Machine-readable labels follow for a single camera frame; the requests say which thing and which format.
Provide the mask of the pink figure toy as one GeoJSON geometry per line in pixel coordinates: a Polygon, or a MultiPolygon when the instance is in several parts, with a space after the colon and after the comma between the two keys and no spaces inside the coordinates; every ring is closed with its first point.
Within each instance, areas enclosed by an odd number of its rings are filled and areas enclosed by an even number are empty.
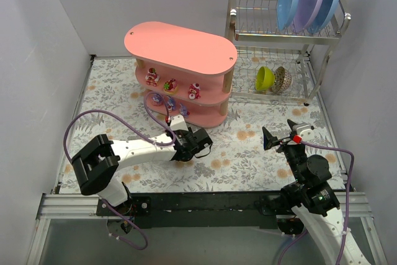
{"type": "Polygon", "coordinates": [[[190,100],[196,100],[201,98],[199,83],[192,83],[189,86],[188,97],[190,100]]]}

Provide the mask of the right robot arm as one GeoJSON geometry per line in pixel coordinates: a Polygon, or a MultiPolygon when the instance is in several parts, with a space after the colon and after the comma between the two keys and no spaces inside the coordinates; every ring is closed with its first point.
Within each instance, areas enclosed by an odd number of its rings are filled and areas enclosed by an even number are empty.
{"type": "Polygon", "coordinates": [[[328,160],[320,155],[306,154],[313,146],[314,126],[287,121],[288,136],[278,138],[263,128],[264,149],[276,148],[284,154],[294,182],[280,190],[280,194],[262,201],[262,208],[275,213],[295,214],[306,232],[319,248],[326,264],[368,264],[348,227],[349,206],[341,207],[329,185],[332,175],[328,160]]]}

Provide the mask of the pink purple cupcake toy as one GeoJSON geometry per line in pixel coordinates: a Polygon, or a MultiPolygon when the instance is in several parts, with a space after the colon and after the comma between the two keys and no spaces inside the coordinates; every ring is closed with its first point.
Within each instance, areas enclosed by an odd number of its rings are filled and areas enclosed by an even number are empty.
{"type": "Polygon", "coordinates": [[[160,94],[152,94],[151,95],[151,103],[154,106],[161,106],[164,104],[164,98],[160,94]]]}

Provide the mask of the strawberry cake toy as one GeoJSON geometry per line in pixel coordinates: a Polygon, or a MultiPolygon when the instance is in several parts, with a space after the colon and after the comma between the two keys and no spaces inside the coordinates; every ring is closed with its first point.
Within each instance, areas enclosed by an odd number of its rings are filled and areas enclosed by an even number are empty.
{"type": "Polygon", "coordinates": [[[156,69],[155,68],[149,68],[148,72],[145,76],[145,80],[146,80],[146,84],[149,86],[154,86],[156,87],[159,83],[160,80],[160,75],[157,74],[156,69]]]}

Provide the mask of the pink flowerpot toy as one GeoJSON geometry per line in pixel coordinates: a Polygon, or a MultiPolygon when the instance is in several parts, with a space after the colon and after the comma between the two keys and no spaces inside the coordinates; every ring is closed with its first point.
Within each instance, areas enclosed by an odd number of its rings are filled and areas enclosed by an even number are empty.
{"type": "Polygon", "coordinates": [[[163,85],[163,90],[166,94],[175,94],[178,91],[179,84],[174,78],[166,81],[163,85]]]}

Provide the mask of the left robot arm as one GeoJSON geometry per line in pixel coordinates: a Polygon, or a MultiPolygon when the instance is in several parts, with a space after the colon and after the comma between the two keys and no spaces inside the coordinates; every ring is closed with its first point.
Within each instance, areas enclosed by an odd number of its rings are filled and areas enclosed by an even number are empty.
{"type": "Polygon", "coordinates": [[[115,178],[118,170],[152,161],[187,162],[206,156],[212,145],[203,128],[165,132],[148,141],[109,140],[102,134],[72,157],[72,166],[82,195],[96,194],[117,207],[130,200],[127,188],[115,178]]]}

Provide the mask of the purple bunny head toy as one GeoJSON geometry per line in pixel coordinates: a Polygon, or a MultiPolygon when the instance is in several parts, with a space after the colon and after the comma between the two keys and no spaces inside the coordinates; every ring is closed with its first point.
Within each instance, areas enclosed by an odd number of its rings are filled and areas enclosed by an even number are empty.
{"type": "Polygon", "coordinates": [[[166,96],[166,105],[169,112],[174,112],[176,110],[176,101],[173,97],[166,96]]]}

